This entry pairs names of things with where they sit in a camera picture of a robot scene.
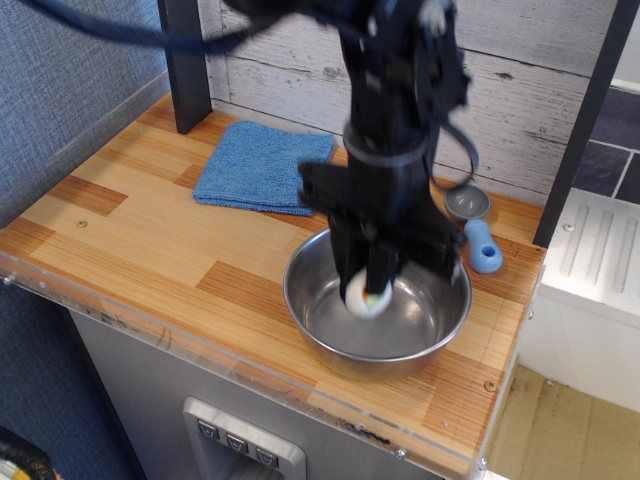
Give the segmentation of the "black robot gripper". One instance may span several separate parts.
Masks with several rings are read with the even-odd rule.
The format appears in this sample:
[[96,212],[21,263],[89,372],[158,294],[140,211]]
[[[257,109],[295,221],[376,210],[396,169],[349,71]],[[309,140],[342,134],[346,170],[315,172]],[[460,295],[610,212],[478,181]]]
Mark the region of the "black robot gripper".
[[346,129],[344,166],[304,162],[302,203],[326,215],[339,293],[367,267],[366,290],[383,294],[405,265],[453,280],[465,234],[435,205],[430,180],[439,130],[396,155],[369,150]]

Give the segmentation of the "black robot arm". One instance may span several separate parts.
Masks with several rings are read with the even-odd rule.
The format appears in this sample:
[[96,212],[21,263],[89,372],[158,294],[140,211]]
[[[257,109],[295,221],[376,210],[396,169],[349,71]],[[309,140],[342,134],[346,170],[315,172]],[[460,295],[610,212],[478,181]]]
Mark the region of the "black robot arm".
[[465,239],[435,206],[441,131],[469,76],[451,1],[236,1],[259,24],[300,13],[335,27],[351,82],[345,166],[305,162],[301,201],[329,221],[343,286],[358,274],[379,295],[407,261],[452,278]]

